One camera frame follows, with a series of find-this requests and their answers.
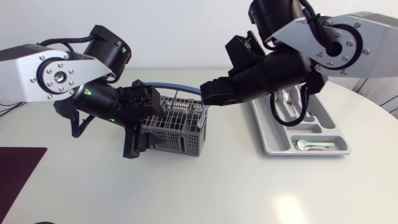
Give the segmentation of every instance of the gray plastic tray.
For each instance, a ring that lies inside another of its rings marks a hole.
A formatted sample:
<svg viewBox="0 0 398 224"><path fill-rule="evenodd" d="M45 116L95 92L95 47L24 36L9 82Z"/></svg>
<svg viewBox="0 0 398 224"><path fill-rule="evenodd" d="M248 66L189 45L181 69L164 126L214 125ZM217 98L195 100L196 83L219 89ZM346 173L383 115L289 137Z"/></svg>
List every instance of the gray plastic tray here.
<svg viewBox="0 0 398 224"><path fill-rule="evenodd" d="M300 102L298 100L299 89L292 87L286 91L290 93L296 111L301 111L301 104L298 103ZM280 100L282 99L282 93L277 95L276 105L279 116L287 121L294 120L296 118L294 113L286 103ZM348 146L340 129L315 95L310 97L308 104L309 110L315 116L310 116L307 113L304 121L294 127L283 126L274 119L270 109L269 95L252 100L251 106L257 119L264 150L268 155L337 156L351 154L351 148ZM328 151L301 151L295 147L297 141L301 139L308 142L333 142L335 146L330 147Z"/></svg>

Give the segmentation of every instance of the black cable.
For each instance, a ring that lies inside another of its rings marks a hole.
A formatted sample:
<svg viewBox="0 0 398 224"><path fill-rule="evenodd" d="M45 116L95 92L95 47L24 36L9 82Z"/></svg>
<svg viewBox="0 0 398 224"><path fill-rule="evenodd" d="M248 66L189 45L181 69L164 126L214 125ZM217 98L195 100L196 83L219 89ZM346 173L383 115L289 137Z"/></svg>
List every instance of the black cable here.
<svg viewBox="0 0 398 224"><path fill-rule="evenodd" d="M13 104L11 104L11 105L4 105L4 104L1 104L1 103L0 103L0 105L1 105L1 106L14 106L14 105L17 105L18 103L13 103Z"/></svg>
<svg viewBox="0 0 398 224"><path fill-rule="evenodd" d="M268 45L268 43L264 43L264 47L265 47L267 50L277 50L277 49L278 49L278 45L276 45L276 46L274 46L274 47L271 47L270 45Z"/></svg>
<svg viewBox="0 0 398 224"><path fill-rule="evenodd" d="M4 116L4 115L10 113L12 110L14 110L14 109L16 109L16 108L18 108L18 107L20 107L20 106L24 106L25 104L26 104L26 102L19 102L19 103L16 103L16 105L13 106L12 108L7 108L7 109L5 109L5 110L0 111L0 113L3 112L2 114L0 114L0 118L1 118L2 116Z"/></svg>
<svg viewBox="0 0 398 224"><path fill-rule="evenodd" d="M308 90L307 85L303 85L300 89L302 110L301 110L300 116L293 121L282 121L281 120L281 118L278 115L278 112L276 111L276 107L275 107L275 93L271 93L271 99L270 99L271 112L272 112L272 115L274 116L275 120L278 121L279 124L291 127L291 126L296 126L296 125L300 124L304 120L305 113L307 112L307 108L308 108L308 101L310 99L310 93L307 90Z"/></svg>
<svg viewBox="0 0 398 224"><path fill-rule="evenodd" d="M105 80L105 81L106 81L106 83L113 84L113 83L116 83L117 81L119 81L120 76L121 75L117 76L114 80L111 80L111 81Z"/></svg>
<svg viewBox="0 0 398 224"><path fill-rule="evenodd" d="M88 37L82 37L82 38L49 39L49 40L45 40L45 41L39 43L39 45L46 47L46 46L51 45L51 44L63 44L63 43L79 44L79 43L89 42L89 41L92 41L94 39L95 39L95 37L93 35L89 35Z"/></svg>
<svg viewBox="0 0 398 224"><path fill-rule="evenodd" d="M83 134L88 124L94 119L93 115L89 115L86 119L83 120L81 124L79 124L79 111L76 111L73 115L73 118L70 120L70 124L72 127L72 136L74 138L78 138Z"/></svg>
<svg viewBox="0 0 398 224"><path fill-rule="evenodd" d="M76 60L76 52L75 52L75 50L73 49L73 47L70 45L70 44L68 44L68 43L62 43L64 46L66 46L68 49L69 49L69 51L70 51L70 54L72 55L71 56L71 59L72 60Z"/></svg>
<svg viewBox="0 0 398 224"><path fill-rule="evenodd" d="M303 9L304 16L310 26L311 32L318 41L320 45L326 48L326 51L330 55L337 55L338 49L333 44L332 39L326 33L325 28L323 28L322 23L319 21L320 15L315 14L312 6L306 0L299 0L301 5L305 8Z"/></svg>

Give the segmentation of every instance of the bolt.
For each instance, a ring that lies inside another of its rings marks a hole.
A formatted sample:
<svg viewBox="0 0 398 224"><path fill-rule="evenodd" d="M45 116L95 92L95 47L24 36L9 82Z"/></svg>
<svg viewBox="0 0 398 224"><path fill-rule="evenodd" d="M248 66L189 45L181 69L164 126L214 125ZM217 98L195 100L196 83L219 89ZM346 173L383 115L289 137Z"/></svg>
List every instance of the bolt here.
<svg viewBox="0 0 398 224"><path fill-rule="evenodd" d="M358 21L358 22L355 22L355 23L354 23L355 28L360 28L361 25L362 25L362 22L361 22L361 21Z"/></svg>
<svg viewBox="0 0 398 224"><path fill-rule="evenodd" d="M340 31L336 31L335 32L335 37L339 37L339 36L341 36L341 32Z"/></svg>
<svg viewBox="0 0 398 224"><path fill-rule="evenodd" d="M369 55L371 53L371 50L370 49L364 49L362 51L362 53L365 54L365 55Z"/></svg>
<svg viewBox="0 0 398 224"><path fill-rule="evenodd" d="M346 45L348 47L352 47L354 45L354 41L353 40L349 40L349 41L347 41Z"/></svg>
<svg viewBox="0 0 398 224"><path fill-rule="evenodd" d="M330 67L332 67L333 66L333 61L332 60L330 60L330 61L328 61L328 63L326 63L328 66L330 66Z"/></svg>
<svg viewBox="0 0 398 224"><path fill-rule="evenodd" d="M349 56L344 55L341 59L342 59L344 62L348 62Z"/></svg>
<svg viewBox="0 0 398 224"><path fill-rule="evenodd" d="M328 19L327 21L323 22L323 25L330 26L331 25L331 21Z"/></svg>

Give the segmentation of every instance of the screw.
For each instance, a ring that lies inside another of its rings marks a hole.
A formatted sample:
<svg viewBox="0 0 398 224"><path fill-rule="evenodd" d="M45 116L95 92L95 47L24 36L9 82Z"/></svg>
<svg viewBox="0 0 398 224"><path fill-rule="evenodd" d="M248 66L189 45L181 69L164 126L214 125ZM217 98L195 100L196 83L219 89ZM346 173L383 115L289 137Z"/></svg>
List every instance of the screw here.
<svg viewBox="0 0 398 224"><path fill-rule="evenodd" d="M370 49L364 49L362 51L362 53L365 54L365 55L369 55L371 53L371 50Z"/></svg>
<svg viewBox="0 0 398 224"><path fill-rule="evenodd" d="M348 47L352 47L354 45L354 41L353 40L349 40L349 41L347 41L346 45Z"/></svg>
<svg viewBox="0 0 398 224"><path fill-rule="evenodd" d="M341 59L342 59L344 62L348 62L349 56L344 55Z"/></svg>
<svg viewBox="0 0 398 224"><path fill-rule="evenodd" d="M323 22L323 25L330 26L331 25L331 21L328 19L327 21Z"/></svg>
<svg viewBox="0 0 398 224"><path fill-rule="evenodd" d="M341 32L340 31L336 31L335 32L335 37L339 37L339 36L341 36Z"/></svg>
<svg viewBox="0 0 398 224"><path fill-rule="evenodd" d="M362 22L361 22L361 21L358 21L358 22L355 22L355 23L354 23L355 28L360 28L361 25L362 25Z"/></svg>

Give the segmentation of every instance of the fork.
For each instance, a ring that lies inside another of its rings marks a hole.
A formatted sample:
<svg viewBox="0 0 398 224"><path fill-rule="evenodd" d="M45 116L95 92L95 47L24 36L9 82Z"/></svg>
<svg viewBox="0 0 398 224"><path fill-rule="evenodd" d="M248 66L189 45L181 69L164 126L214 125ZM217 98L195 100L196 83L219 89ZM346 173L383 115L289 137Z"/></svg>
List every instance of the fork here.
<svg viewBox="0 0 398 224"><path fill-rule="evenodd" d="M283 94L284 94L284 102L289 106L289 108L293 112L294 116L297 116L292 99L290 98L290 93L286 90L283 90Z"/></svg>

